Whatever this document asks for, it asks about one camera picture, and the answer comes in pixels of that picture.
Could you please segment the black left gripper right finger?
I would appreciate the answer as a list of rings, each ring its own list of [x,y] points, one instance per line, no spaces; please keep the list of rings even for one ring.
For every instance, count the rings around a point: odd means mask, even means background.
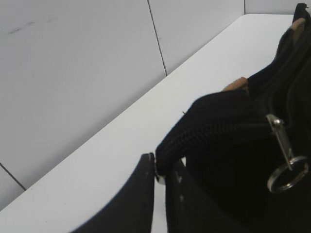
[[[240,227],[193,180],[181,160],[165,177],[169,233],[239,233]]]

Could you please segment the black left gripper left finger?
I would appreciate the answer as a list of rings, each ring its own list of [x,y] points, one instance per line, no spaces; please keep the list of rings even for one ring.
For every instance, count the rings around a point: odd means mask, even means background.
[[[154,154],[143,154],[120,191],[74,232],[150,233],[154,211],[154,166]]]

